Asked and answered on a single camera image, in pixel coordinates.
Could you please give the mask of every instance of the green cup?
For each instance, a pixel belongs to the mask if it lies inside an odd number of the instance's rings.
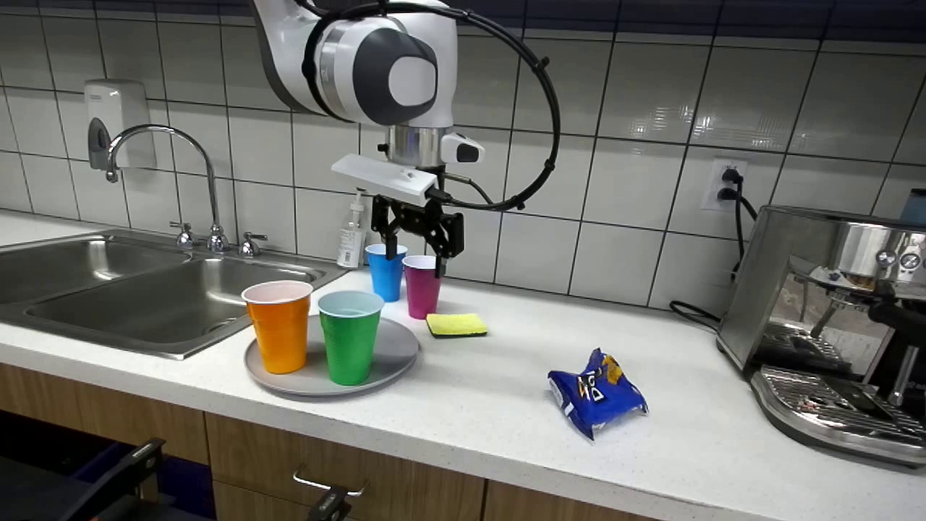
[[[382,297],[373,293],[327,293],[318,297],[327,377],[340,386],[363,386],[373,368]]]

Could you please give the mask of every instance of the cabinet handle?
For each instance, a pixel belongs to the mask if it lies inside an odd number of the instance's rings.
[[[321,481],[309,481],[301,472],[292,472],[292,483],[301,483],[301,487],[309,487],[309,490],[321,490],[321,491],[345,490],[345,487],[331,487],[331,483],[321,483]],[[345,491],[347,491],[347,497],[363,497],[364,496],[364,490],[345,490]]]

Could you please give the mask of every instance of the snack bag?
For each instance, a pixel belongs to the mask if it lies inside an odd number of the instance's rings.
[[[581,373],[551,371],[560,412],[593,439],[600,429],[632,412],[646,412],[646,399],[613,357],[596,348]]]

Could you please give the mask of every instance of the orange cup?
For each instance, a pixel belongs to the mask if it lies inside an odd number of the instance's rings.
[[[259,352],[270,373],[306,365],[314,284],[266,280],[240,293],[259,333]]]

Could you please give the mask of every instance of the plastic cup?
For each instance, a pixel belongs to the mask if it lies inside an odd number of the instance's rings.
[[[405,255],[405,290],[409,290],[409,315],[425,318],[438,309],[440,278],[434,276],[434,255]]]
[[[314,284],[301,280],[266,280],[240,293],[270,373],[292,373],[306,365],[309,294]]]
[[[386,242],[371,242],[367,248],[373,293],[382,302],[400,302],[402,297],[402,257],[405,245],[398,245],[393,257],[386,257]]]
[[[327,293],[318,302],[327,377],[340,386],[363,386],[373,368],[382,297],[373,293]]]

